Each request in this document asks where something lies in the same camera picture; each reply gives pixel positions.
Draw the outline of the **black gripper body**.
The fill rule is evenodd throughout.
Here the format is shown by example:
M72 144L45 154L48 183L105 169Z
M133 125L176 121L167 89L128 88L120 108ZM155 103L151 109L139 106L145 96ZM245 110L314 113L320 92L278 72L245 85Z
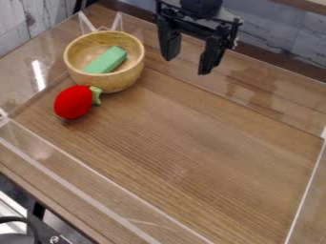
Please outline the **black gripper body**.
M224 0L155 0L159 15L176 22L179 32L200 38L216 34L225 38L227 48L236 46L237 29L244 20L223 7Z

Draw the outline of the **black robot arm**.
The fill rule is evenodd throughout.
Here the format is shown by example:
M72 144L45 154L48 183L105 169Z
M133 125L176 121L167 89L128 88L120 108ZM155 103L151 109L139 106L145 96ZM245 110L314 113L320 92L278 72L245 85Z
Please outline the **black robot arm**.
M225 51L236 46L243 19L223 8L223 0L155 0L153 19L163 58L176 58L187 33L204 41L197 75L209 74Z

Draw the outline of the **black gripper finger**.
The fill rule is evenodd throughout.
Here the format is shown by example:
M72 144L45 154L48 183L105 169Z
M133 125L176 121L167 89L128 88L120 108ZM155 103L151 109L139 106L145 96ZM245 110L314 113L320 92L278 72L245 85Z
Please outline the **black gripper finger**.
M205 39L204 50L200 55L199 75L209 74L212 69L219 65L227 45L225 38L219 35L212 34Z
M160 53L165 61L171 61L180 52L180 32L176 22L159 15L156 18Z

